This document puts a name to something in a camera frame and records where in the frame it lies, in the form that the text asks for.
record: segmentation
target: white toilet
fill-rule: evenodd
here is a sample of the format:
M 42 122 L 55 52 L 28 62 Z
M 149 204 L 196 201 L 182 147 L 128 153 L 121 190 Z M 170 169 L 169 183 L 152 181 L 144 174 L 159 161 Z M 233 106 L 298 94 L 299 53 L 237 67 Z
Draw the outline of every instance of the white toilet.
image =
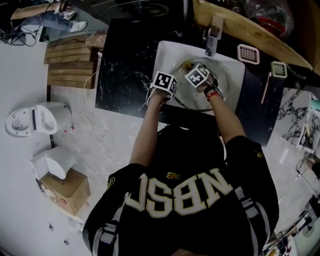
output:
M 46 150 L 30 160 L 30 166 L 35 177 L 40 180 L 47 173 L 51 173 L 64 180 L 70 168 L 76 163 L 76 157 L 62 146 Z
M 18 109 L 5 121 L 6 132 L 16 138 L 29 137 L 35 131 L 55 134 L 66 126 L 71 126 L 71 111 L 60 102 L 44 102 Z

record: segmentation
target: wall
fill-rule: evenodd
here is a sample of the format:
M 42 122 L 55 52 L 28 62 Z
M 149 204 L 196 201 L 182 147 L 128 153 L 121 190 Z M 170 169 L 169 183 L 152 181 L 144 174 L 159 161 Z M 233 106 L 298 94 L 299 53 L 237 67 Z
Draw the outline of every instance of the wall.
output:
M 68 218 L 41 195 L 28 164 L 50 148 L 49 136 L 13 138 L 4 129 L 12 111 L 46 101 L 45 50 L 40 42 L 34 47 L 0 43 L 0 248 L 16 256 L 89 256 L 81 235 L 69 230 Z

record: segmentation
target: floor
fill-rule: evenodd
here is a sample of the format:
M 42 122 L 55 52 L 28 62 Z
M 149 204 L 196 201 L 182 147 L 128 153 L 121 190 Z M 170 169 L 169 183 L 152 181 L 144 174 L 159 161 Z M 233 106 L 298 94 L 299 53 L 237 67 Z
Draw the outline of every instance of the floor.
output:
M 90 33 L 93 33 L 94 31 L 106 30 L 109 27 L 107 24 L 92 17 L 90 14 L 88 14 L 87 12 L 84 12 L 83 10 L 74 8 L 74 11 L 76 11 L 77 13 L 74 19 L 76 22 L 88 21 L 86 28 L 81 31 L 71 33 L 69 31 L 57 30 L 54 28 L 47 27 L 45 28 L 44 32 L 50 37 L 50 41 L 62 39 L 65 37 L 90 34 Z
M 56 133 L 54 142 L 78 156 L 79 161 L 74 168 L 86 174 L 89 180 L 92 196 L 88 205 L 79 213 L 82 219 L 87 218 L 92 207 L 105 192 L 108 176 L 129 163 L 133 144 L 143 121 L 138 117 L 95 108 L 96 88 L 97 85 L 91 90 L 51 87 L 51 101 L 62 102 L 70 107 L 72 124 L 75 126 L 73 131 Z M 158 129 L 164 127 L 165 124 L 160 123 Z M 286 149 L 288 153 L 285 159 L 280 161 Z M 278 233 L 297 220 L 314 191 L 296 172 L 297 163 L 306 157 L 305 152 L 279 136 L 277 123 L 263 152 L 278 194 Z M 305 163 L 300 171 L 305 171 L 305 179 L 319 191 L 320 183 Z M 259 180 L 259 170 L 256 180 L 263 182 Z

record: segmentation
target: white tile floor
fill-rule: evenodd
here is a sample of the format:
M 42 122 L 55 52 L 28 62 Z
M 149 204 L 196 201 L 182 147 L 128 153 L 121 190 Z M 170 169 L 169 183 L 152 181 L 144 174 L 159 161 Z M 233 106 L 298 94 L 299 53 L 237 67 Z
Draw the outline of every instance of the white tile floor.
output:
M 88 92 L 79 88 L 51 87 L 51 101 L 62 102 L 70 107 L 72 123 L 75 126 L 74 131 L 56 133 L 54 139 L 58 141 L 54 142 L 71 150 L 87 164 L 79 160 L 75 166 L 76 170 L 88 176 L 92 194 L 88 200 L 90 206 L 81 210 L 84 218 L 106 190 L 108 176 L 128 164 L 143 121 L 141 118 L 97 109 L 95 98 L 96 89 Z M 109 151 L 95 137 L 84 111 L 94 125 L 97 138 L 111 152 L 111 157 L 108 156 Z M 164 126 L 165 124 L 160 123 L 159 130 Z M 286 148 L 288 153 L 281 164 L 280 160 Z M 304 158 L 304 151 L 279 137 L 276 129 L 263 152 L 278 194 L 280 218 L 276 226 L 277 233 L 293 224 L 311 198 L 313 190 L 302 177 L 297 178 L 296 165 Z M 306 168 L 303 164 L 300 171 L 303 172 Z M 307 170 L 304 177 L 319 191 L 320 184 L 312 171 Z M 259 170 L 256 173 L 256 182 L 263 182 L 259 180 Z

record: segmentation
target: sneaker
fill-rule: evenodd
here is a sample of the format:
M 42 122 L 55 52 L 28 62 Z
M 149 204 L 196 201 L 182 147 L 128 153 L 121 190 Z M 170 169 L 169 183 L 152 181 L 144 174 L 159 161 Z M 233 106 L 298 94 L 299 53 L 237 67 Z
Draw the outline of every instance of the sneaker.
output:
M 74 10 L 73 11 L 65 11 L 63 13 L 63 18 L 67 21 L 71 21 L 76 15 L 77 15 L 77 13 Z
M 73 25 L 70 29 L 70 32 L 76 32 L 83 30 L 87 26 L 88 22 L 87 21 L 73 21 Z

